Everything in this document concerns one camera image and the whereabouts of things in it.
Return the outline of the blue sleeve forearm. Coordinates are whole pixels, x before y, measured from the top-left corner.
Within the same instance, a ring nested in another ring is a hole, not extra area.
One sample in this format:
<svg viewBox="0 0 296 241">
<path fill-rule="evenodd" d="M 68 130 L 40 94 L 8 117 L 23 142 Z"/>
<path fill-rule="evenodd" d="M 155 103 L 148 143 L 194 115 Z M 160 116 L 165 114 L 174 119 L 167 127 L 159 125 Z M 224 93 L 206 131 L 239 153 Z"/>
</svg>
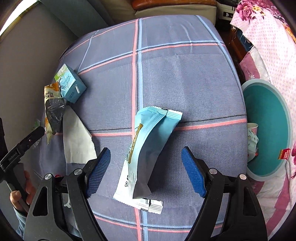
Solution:
<svg viewBox="0 0 296 241">
<path fill-rule="evenodd" d="M 23 214 L 22 211 L 19 211 L 15 208 L 14 208 L 14 212 L 18 219 L 18 229 L 16 230 L 16 232 L 21 238 L 23 238 L 27 217 Z"/>
</svg>

